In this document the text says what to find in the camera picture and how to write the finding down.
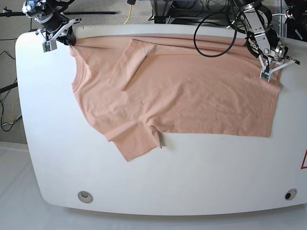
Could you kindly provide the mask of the black tripod stand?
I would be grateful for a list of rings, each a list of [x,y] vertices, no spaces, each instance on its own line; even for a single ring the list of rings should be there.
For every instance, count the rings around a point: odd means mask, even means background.
[[[0,2],[0,39],[12,40],[20,34],[32,32],[42,27],[35,19],[27,17],[22,12],[25,0],[2,0]],[[68,18],[83,15],[117,15],[116,10],[101,9],[102,0],[73,0],[73,3],[63,12]]]

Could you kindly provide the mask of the red triangle sticker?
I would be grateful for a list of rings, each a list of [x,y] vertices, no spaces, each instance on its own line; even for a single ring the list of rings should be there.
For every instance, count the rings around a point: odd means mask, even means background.
[[[307,150],[305,152],[303,162],[302,162],[302,165],[301,165],[301,169],[306,169],[306,168],[307,168]]]

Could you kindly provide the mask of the aluminium frame stand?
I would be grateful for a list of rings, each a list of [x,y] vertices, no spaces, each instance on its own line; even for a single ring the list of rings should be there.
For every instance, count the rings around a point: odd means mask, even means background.
[[[162,24],[198,24],[210,13],[226,11],[229,3],[228,0],[151,0],[151,15],[148,21]],[[286,37],[285,1],[262,0],[261,3],[271,11],[270,25],[277,35]]]

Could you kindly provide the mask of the peach pink T-shirt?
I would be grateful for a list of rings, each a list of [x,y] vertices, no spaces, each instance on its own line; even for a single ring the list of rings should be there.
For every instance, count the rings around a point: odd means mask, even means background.
[[[72,91],[90,126],[125,160],[161,145],[161,133],[270,136],[281,86],[238,39],[189,35],[101,36],[70,47]]]

